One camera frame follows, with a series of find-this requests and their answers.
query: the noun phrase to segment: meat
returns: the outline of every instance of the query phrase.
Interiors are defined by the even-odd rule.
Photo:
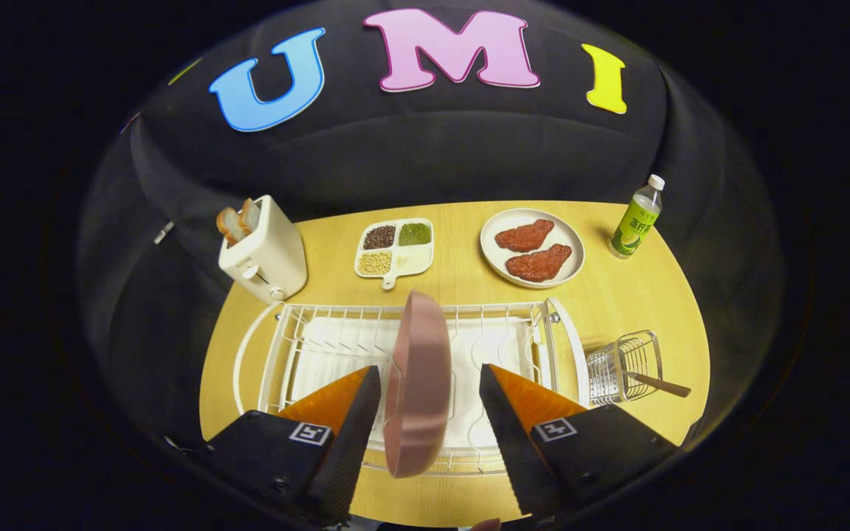
[[[573,254],[573,248],[554,244],[546,251],[515,256],[505,262],[510,275],[530,282],[549,281],[559,273],[563,263]]]
[[[515,229],[506,229],[494,236],[494,241],[502,249],[527,252],[539,249],[546,235],[553,231],[553,222],[549,219],[537,219],[533,225],[521,225]]]

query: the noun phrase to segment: yellow tabletop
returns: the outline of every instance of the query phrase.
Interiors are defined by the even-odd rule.
[[[307,257],[308,281],[287,299],[297,305],[402,306],[410,289],[439,305],[542,302],[557,298],[570,314],[591,353],[624,333],[653,330],[661,349],[664,379],[691,387],[682,399],[655,392],[621,407],[674,444],[701,417],[711,382],[708,339],[691,286],[656,229],[635,255],[619,260],[607,241],[625,205],[577,201],[485,201],[380,209],[297,223]],[[534,208],[569,223],[586,246],[583,268],[569,282],[546,290],[513,285],[481,255],[479,234],[497,212]],[[384,291],[381,279],[353,271],[359,238],[367,226],[390,219],[427,218],[435,229],[435,261],[424,273],[398,277]],[[243,409],[256,409],[264,364],[281,307],[263,316],[266,305],[234,285],[212,332],[199,391],[203,437],[218,434],[236,417],[232,383],[236,354]],[[560,356],[573,356],[559,352]],[[573,367],[571,360],[568,367]],[[574,369],[559,374],[560,392],[578,400]],[[387,471],[363,467],[350,511],[365,518],[421,527],[466,527],[486,518],[522,517],[506,474],[422,475],[395,480]]]

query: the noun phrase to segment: letter u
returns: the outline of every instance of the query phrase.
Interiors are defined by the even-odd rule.
[[[323,64],[317,53],[317,39],[326,30],[321,27],[304,31],[271,49],[271,54],[284,54],[291,72],[290,90],[272,101],[259,100],[251,81],[251,70],[257,58],[239,63],[209,86],[209,92],[218,98],[222,115],[237,131],[253,132],[273,128],[296,117],[310,107],[323,90]]]

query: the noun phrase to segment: bottle label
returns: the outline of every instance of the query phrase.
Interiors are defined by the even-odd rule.
[[[621,254],[631,255],[641,245],[641,241],[648,234],[657,214],[648,212],[647,209],[641,208],[635,200],[629,203],[625,215],[621,218],[621,223],[615,229],[615,234],[612,236],[612,246],[615,251]]]

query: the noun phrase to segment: pink plate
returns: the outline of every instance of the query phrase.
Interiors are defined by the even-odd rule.
[[[452,392],[448,322],[430,296],[409,292],[385,393],[385,460],[394,478],[435,463],[445,440]]]

